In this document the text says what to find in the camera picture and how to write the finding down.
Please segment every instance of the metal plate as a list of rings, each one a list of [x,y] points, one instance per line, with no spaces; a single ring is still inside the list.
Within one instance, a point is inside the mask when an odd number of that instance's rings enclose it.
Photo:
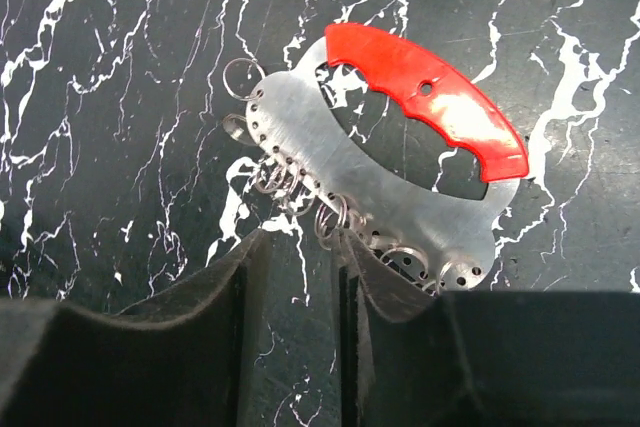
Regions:
[[[387,171],[346,135],[327,107],[315,77],[326,59],[322,38],[294,70],[258,83],[252,93],[256,100],[247,103],[249,133],[290,171],[304,169],[304,185],[334,210],[339,207],[330,194],[343,195],[352,228],[369,245],[376,243],[374,233],[390,237],[388,247],[423,254],[439,288],[475,287],[495,258],[491,225],[511,202],[519,180],[490,183],[484,199],[475,201],[431,192]],[[359,217],[362,222],[354,222]]]

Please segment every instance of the metal tool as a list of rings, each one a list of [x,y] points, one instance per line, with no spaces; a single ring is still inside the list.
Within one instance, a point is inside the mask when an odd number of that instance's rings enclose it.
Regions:
[[[488,183],[484,198],[431,192],[371,159],[327,108],[316,80],[323,64],[358,68],[407,117],[473,152]],[[333,228],[348,227],[383,258],[399,255],[412,280],[435,291],[470,289],[489,273],[491,225],[528,174],[527,152],[497,107],[443,60],[373,27],[333,24],[293,70],[264,76],[248,97],[231,94],[247,102],[246,128],[266,153],[256,187],[278,192],[283,209],[294,215],[320,199],[314,230],[325,248]]]

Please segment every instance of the handle hole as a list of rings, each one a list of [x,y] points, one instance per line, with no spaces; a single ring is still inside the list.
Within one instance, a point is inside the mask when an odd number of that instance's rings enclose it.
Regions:
[[[432,90],[433,90],[433,86],[431,85],[431,82],[424,82],[420,86],[420,93],[422,95],[429,95]]]
[[[420,120],[408,119],[391,97],[372,90],[358,69],[346,64],[337,67],[325,64],[316,71],[316,80],[327,109],[343,132],[387,171],[424,189],[435,186],[439,193],[452,197],[469,200],[485,197],[487,185],[480,181],[480,163],[471,151],[459,148],[453,155],[454,150],[435,129]],[[437,83],[425,74],[409,90],[424,103],[438,94]],[[420,87],[431,86],[430,95],[420,91]],[[409,161],[424,156],[425,149],[429,152],[428,159]],[[455,277],[449,283],[455,285]]]

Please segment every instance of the red handle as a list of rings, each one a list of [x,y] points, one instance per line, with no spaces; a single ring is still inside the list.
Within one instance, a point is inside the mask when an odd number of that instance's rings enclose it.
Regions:
[[[330,66],[359,69],[373,90],[426,122],[454,147],[473,152],[484,182],[525,177],[527,151],[502,112],[460,72],[431,52],[374,27],[345,23],[325,32]],[[424,86],[431,91],[425,92]]]

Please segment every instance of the small hole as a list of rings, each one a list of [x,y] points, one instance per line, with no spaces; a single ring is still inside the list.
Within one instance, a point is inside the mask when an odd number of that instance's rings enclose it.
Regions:
[[[425,82],[420,86],[420,93],[422,95],[429,95],[431,93],[431,84],[429,82]]]

